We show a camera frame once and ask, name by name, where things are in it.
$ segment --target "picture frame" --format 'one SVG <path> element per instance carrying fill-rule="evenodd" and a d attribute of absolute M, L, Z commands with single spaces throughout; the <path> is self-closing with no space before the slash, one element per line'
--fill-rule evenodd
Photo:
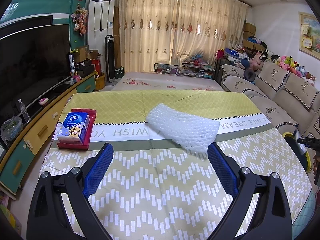
<path fill-rule="evenodd" d="M 303 51 L 320 60 L 320 23 L 317 18 L 309 13 L 299 12 L 300 21 L 300 46 L 299 50 Z M 308 34 L 302 35 L 302 25 L 309 24 Z M 311 48 L 303 46 L 304 38 L 310 38 L 312 40 Z"/>

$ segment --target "television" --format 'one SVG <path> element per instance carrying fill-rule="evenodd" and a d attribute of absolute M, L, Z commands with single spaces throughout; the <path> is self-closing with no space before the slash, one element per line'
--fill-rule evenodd
<path fill-rule="evenodd" d="M 20 114 L 19 99 L 31 118 L 41 110 L 39 99 L 70 79 L 69 53 L 68 24 L 34 27 L 0 38 L 0 126 Z"/>

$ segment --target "embroidered curtain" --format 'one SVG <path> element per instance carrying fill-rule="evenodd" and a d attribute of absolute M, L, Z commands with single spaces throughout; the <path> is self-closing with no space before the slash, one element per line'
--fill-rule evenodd
<path fill-rule="evenodd" d="M 153 72 L 169 63 L 177 0 L 116 0 L 121 62 L 125 72 Z"/>
<path fill-rule="evenodd" d="M 220 48 L 236 48 L 248 5 L 238 0 L 178 0 L 171 64 L 202 54 L 210 64 Z"/>

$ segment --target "blue gripper pad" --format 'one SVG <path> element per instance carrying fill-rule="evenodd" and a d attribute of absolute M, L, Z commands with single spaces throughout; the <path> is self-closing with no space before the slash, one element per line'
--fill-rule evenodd
<path fill-rule="evenodd" d="M 83 194 L 86 198 L 96 193 L 100 182 L 106 174 L 107 169 L 113 159 L 113 147 L 109 144 L 100 154 L 87 176 L 84 179 Z"/>
<path fill-rule="evenodd" d="M 233 198 L 236 198 L 239 193 L 237 186 L 237 177 L 233 173 L 226 160 L 221 156 L 220 151 L 213 143 L 208 147 L 208 159 L 214 171 L 216 172 L 225 192 L 231 195 Z"/>

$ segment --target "tower fan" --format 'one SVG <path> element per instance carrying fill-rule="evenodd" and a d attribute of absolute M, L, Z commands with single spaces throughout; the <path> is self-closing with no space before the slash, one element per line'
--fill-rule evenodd
<path fill-rule="evenodd" d="M 117 84 L 116 66 L 115 66 L 115 38 L 112 35 L 107 35 L 105 38 L 105 59 L 107 70 L 106 86 L 114 86 Z"/>

